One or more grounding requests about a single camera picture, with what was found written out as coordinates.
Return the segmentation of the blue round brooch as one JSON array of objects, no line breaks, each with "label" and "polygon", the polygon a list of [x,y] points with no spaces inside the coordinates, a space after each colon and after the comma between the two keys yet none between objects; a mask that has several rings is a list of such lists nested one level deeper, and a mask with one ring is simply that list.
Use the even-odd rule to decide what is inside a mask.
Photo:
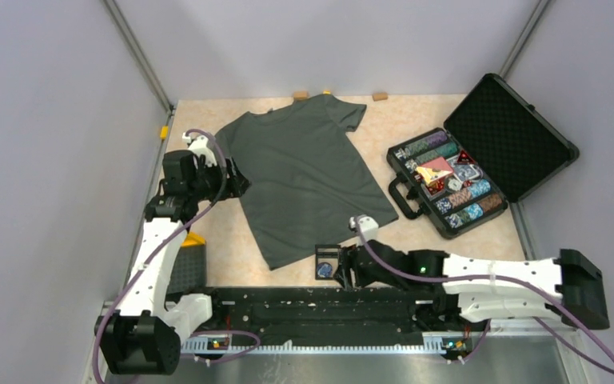
[{"label": "blue round brooch", "polygon": [[330,280],[333,278],[333,266],[327,262],[321,262],[316,267],[316,278]]}]

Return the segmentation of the dark grey t-shirt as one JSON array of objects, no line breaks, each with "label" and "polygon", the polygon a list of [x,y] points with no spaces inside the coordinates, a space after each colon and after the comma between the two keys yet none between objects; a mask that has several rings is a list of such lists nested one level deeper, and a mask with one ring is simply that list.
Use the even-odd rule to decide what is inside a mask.
[{"label": "dark grey t-shirt", "polygon": [[351,237],[361,214],[380,226],[398,214],[347,134],[367,106],[321,94],[289,106],[247,112],[215,135],[249,181],[241,207],[268,268],[312,255],[317,244]]}]

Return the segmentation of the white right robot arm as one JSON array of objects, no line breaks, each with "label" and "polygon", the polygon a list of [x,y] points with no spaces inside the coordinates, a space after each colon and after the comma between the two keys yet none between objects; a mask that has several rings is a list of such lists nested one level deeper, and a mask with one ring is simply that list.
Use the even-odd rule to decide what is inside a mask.
[{"label": "white right robot arm", "polygon": [[442,250],[403,252],[371,240],[341,250],[335,279],[346,289],[381,282],[424,291],[448,330],[494,318],[560,319],[590,330],[610,327],[603,273],[574,249],[562,249],[555,258],[516,262]]}]

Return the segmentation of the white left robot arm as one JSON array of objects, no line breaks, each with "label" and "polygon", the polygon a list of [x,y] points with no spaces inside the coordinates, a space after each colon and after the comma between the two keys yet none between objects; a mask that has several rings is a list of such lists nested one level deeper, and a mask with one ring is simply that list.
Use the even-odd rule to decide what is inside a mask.
[{"label": "white left robot arm", "polygon": [[94,353],[116,375],[170,375],[181,348],[199,327],[216,330],[224,309],[206,294],[186,294],[166,303],[171,274],[193,222],[249,188],[231,158],[175,150],[165,154],[157,193],[144,209],[142,242],[130,280],[108,312],[99,317]]}]

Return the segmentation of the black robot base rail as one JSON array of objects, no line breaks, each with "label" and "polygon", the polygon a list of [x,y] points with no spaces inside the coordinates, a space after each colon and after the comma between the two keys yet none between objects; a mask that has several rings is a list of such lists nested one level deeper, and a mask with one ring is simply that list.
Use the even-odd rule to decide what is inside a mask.
[{"label": "black robot base rail", "polygon": [[212,288],[213,314],[200,330],[244,330],[263,346],[417,346],[424,334],[469,326],[443,298],[374,287]]}]

